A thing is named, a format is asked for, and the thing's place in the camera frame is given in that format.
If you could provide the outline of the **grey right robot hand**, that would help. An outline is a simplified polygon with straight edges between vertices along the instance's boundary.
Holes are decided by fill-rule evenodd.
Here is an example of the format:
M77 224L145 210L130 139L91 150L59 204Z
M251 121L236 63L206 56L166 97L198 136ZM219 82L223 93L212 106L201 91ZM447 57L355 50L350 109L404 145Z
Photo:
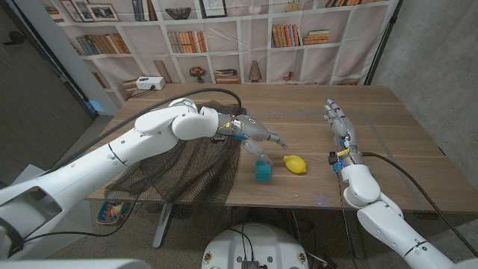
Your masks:
M324 105L326 114L323 116L334 133L334 141L338 148L337 161L342 167L363 164L357 147L356 131L343 110L331 99Z

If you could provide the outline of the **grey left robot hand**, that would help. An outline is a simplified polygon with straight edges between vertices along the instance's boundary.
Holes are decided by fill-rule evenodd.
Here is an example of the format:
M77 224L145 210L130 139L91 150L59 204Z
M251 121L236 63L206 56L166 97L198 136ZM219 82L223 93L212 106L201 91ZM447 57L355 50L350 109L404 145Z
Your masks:
M240 140L242 146L249 154L256 156L269 167L273 166L273 161L256 141L267 140L277 143L282 148L287 147L287 144L282 141L274 130L266 128L257 119L248 115L218 114L218 120L218 127L215 133L217 137L234 137Z

